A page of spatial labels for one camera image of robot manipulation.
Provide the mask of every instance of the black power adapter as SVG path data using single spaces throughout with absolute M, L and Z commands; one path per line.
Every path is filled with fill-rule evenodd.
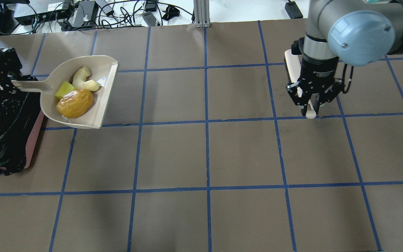
M 287 14 L 290 17 L 290 19 L 302 19 L 303 18 L 303 14 L 299 10 L 298 5 L 296 5 L 295 2 L 290 1 L 290 2 L 286 3 L 285 9 L 286 9 Z

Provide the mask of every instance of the white floor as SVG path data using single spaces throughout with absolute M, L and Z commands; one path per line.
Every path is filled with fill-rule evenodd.
M 114 0 L 108 0 L 107 3 L 113 3 Z M 210 0 L 210 17 L 211 22 L 239 22 L 239 21 L 256 21 L 256 20 L 275 20 L 275 19 L 289 19 L 284 7 L 287 0 Z M 299 9 L 304 17 L 307 17 L 310 0 L 295 0 Z M 192 13 L 193 1 L 192 0 L 163 0 L 163 3 L 180 6 L 185 10 Z M 120 7 L 124 7 L 129 13 L 133 12 L 133 2 L 116 3 L 114 5 L 115 16 L 120 16 Z M 161 11 L 166 9 L 166 5 L 159 5 Z M 154 13 L 157 20 L 160 20 L 158 12 Z M 74 16 L 70 18 L 71 24 L 73 23 Z M 109 22 L 114 23 L 114 19 L 107 19 Z M 136 24 L 147 26 L 141 16 L 136 16 Z M 191 15 L 181 11 L 180 16 L 171 19 L 169 22 L 164 21 L 163 25 L 182 25 L 190 24 Z M 51 21 L 51 29 L 53 32 L 60 32 L 61 28 L 55 21 Z M 38 33 L 51 32 L 47 23 L 42 24 L 38 29 Z M 30 26 L 19 26 L 13 33 L 22 33 L 30 30 Z

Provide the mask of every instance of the scoop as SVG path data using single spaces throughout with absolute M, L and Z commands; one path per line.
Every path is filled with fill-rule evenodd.
M 72 81 L 75 72 L 86 65 L 91 69 L 90 79 L 99 82 L 101 88 L 93 92 L 93 106 L 83 116 L 70 119 L 56 109 L 54 96 L 63 81 Z M 107 104 L 118 68 L 118 62 L 110 56 L 83 56 L 63 62 L 44 81 L 12 81 L 24 92 L 41 92 L 40 107 L 49 119 L 79 129 L 99 129 L 104 121 Z

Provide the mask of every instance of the beige curved object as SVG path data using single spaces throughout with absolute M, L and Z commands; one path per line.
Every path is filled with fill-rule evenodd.
M 79 118 L 66 118 L 57 111 L 56 105 L 59 100 L 54 94 L 63 81 L 72 81 L 75 72 L 84 65 L 92 71 L 90 79 L 99 82 L 101 88 L 93 92 L 94 103 L 88 112 Z M 41 92 L 41 110 L 49 119 L 73 128 L 99 129 L 104 121 L 117 68 L 117 60 L 110 56 L 83 56 L 63 62 L 44 81 L 12 81 L 12 83 L 21 91 Z

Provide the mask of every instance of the orange-brown oval object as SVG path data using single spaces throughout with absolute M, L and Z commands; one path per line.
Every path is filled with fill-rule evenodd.
M 78 118 L 93 105 L 93 95 L 88 89 L 69 92 L 57 103 L 57 110 L 67 118 Z

